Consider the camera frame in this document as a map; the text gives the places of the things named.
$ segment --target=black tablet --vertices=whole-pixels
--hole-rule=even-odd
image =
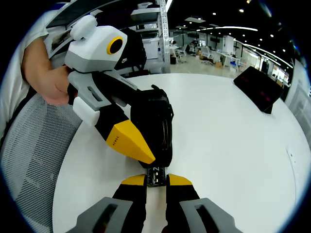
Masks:
[[[273,103],[281,96],[280,87],[268,75],[255,69],[247,68],[235,80],[234,84],[247,95],[253,103],[265,113],[270,114]]]

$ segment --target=white table surface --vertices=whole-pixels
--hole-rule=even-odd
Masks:
[[[192,181],[198,195],[231,214],[242,232],[276,232],[301,195],[311,163],[307,140],[284,102],[279,99],[272,114],[264,114],[232,79],[218,76],[159,74],[131,81],[142,90],[155,84],[169,96],[174,119],[168,173]],[[54,232],[74,227],[79,214],[141,173],[137,161],[113,151],[95,128],[82,123],[59,172]],[[166,225],[165,192],[147,188],[143,232],[159,233]]]

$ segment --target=person's hand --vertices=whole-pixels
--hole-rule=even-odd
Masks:
[[[68,104],[69,96],[67,88],[69,85],[68,75],[70,71],[67,66],[62,66],[48,70],[42,75],[37,92],[48,104]]]

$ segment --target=white robot part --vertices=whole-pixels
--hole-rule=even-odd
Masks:
[[[114,27],[94,27],[94,19],[83,17],[70,33],[79,40],[70,43],[65,64],[82,73],[113,70],[127,42],[127,35]]]
[[[70,36],[74,40],[81,40],[83,37],[87,38],[88,35],[96,28],[97,21],[94,16],[88,15],[81,18],[72,28]]]
[[[73,110],[89,126],[95,126],[99,119],[100,111],[94,111],[80,97],[74,98]]]

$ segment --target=white shirt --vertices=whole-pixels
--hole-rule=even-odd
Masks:
[[[29,90],[29,84],[21,74],[24,51],[35,39],[49,34],[46,26],[56,13],[57,10],[44,13],[27,32],[11,58],[0,87],[0,139],[6,124]]]

